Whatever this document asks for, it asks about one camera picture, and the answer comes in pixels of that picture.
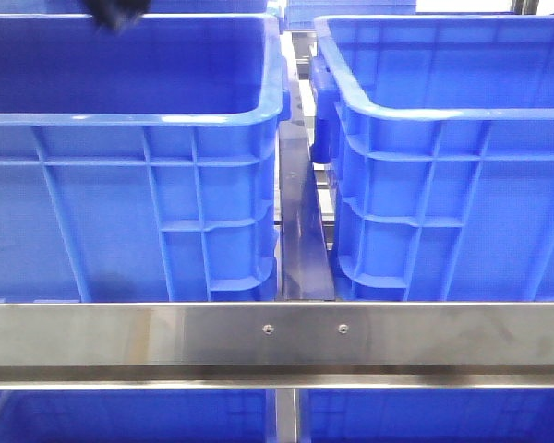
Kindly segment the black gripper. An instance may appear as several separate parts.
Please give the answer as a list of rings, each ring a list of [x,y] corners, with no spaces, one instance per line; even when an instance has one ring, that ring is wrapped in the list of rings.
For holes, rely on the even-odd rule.
[[[151,9],[151,0],[84,0],[83,6],[99,27],[120,31]]]

